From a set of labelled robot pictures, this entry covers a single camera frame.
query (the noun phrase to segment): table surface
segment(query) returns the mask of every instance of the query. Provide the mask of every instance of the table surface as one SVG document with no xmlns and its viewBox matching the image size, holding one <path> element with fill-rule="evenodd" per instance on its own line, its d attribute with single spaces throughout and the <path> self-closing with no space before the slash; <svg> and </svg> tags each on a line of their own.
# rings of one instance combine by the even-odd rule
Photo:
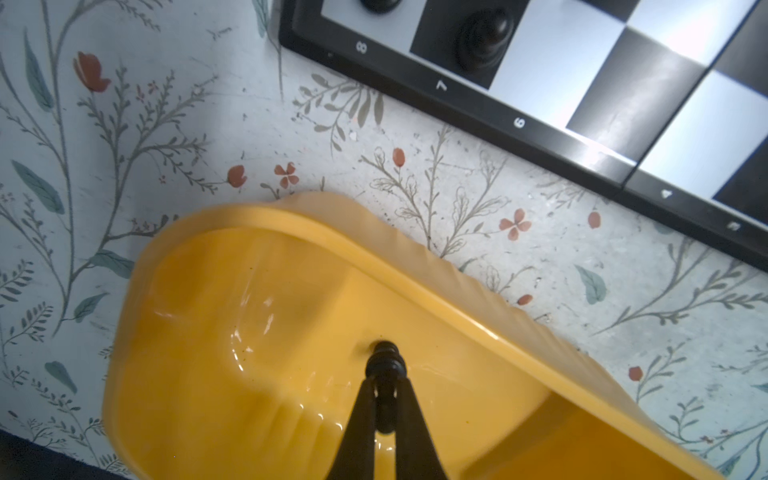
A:
<svg viewBox="0 0 768 480">
<path fill-rule="evenodd" d="M 768 475 L 768 276 L 282 49 L 272 16 L 0 0 L 0 427 L 130 476 L 99 417 L 141 249 L 208 205 L 325 190 L 431 239 L 724 474 Z"/>
</svg>

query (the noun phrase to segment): yellow container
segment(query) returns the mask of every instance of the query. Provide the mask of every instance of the yellow container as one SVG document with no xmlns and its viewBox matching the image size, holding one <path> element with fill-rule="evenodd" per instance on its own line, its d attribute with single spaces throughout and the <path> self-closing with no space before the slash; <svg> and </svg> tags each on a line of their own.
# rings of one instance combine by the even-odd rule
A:
<svg viewBox="0 0 768 480">
<path fill-rule="evenodd" d="M 142 479 L 322 479 L 381 339 L 449 478 L 722 478 L 594 360 L 335 194 L 216 207 L 155 238 L 104 425 Z M 377 436 L 377 479 L 394 447 Z"/>
</svg>

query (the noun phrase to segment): floral tablecloth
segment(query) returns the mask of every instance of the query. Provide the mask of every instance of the floral tablecloth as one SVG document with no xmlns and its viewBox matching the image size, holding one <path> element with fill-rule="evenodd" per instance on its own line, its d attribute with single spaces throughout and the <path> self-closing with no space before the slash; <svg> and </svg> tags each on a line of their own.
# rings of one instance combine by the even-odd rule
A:
<svg viewBox="0 0 768 480">
<path fill-rule="evenodd" d="M 572 341 L 724 475 L 768 477 L 768 276 L 282 49 L 273 16 L 0 0 L 0 427 L 130 476 L 99 417 L 141 249 L 201 207 L 326 190 Z"/>
</svg>

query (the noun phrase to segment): chessboard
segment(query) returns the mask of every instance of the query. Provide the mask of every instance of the chessboard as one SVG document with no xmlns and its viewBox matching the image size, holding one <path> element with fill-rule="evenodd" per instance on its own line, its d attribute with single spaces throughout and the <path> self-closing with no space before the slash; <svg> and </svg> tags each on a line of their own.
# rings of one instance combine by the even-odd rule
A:
<svg viewBox="0 0 768 480">
<path fill-rule="evenodd" d="M 285 0 L 280 40 L 768 270 L 768 0 Z"/>
</svg>

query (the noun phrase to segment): red flower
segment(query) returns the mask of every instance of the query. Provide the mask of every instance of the red flower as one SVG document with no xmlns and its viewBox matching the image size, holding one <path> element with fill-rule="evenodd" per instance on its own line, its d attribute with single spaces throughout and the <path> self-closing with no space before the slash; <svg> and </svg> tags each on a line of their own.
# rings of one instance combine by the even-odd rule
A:
<svg viewBox="0 0 768 480">
<path fill-rule="evenodd" d="M 531 302 L 531 300 L 533 300 L 533 295 L 531 295 L 530 293 L 526 293 L 525 295 L 518 298 L 518 305 L 521 305 L 521 306 L 528 305 Z"/>
<path fill-rule="evenodd" d="M 520 234 L 518 233 L 518 229 L 521 232 L 527 232 L 528 229 L 531 228 L 531 222 L 524 222 L 523 219 L 525 218 L 525 210 L 518 208 L 515 210 L 515 221 L 509 220 L 507 218 L 502 218 L 502 221 L 498 223 L 498 229 L 499 230 L 507 230 L 508 228 L 511 228 L 509 231 L 509 234 L 507 235 L 507 238 L 509 240 L 512 240 L 513 242 L 520 237 Z"/>
<path fill-rule="evenodd" d="M 101 77 L 101 63 L 96 55 L 79 51 L 78 57 L 72 59 L 72 64 L 80 81 L 90 91 L 101 93 L 112 82 L 109 78 Z"/>
<path fill-rule="evenodd" d="M 288 188 L 288 183 L 296 185 L 299 183 L 299 178 L 293 174 L 296 171 L 296 167 L 293 166 L 293 162 L 288 162 L 288 167 L 284 168 L 280 165 L 275 165 L 275 175 L 282 175 L 280 179 L 280 186 L 284 189 Z"/>
<path fill-rule="evenodd" d="M 591 228 L 600 228 L 600 214 L 598 212 L 592 212 L 589 214 L 589 217 L 587 217 L 587 223 L 589 223 L 589 226 Z"/>
<path fill-rule="evenodd" d="M 397 168 L 406 164 L 406 153 L 402 151 L 402 148 L 396 148 L 392 151 L 392 161 L 395 162 Z"/>
<path fill-rule="evenodd" d="M 240 188 L 248 180 L 245 175 L 245 167 L 243 165 L 235 165 L 227 172 L 227 183 L 235 188 Z"/>
<path fill-rule="evenodd" d="M 633 366 L 629 369 L 629 380 L 640 382 L 643 379 L 643 369 L 639 366 Z"/>
</svg>

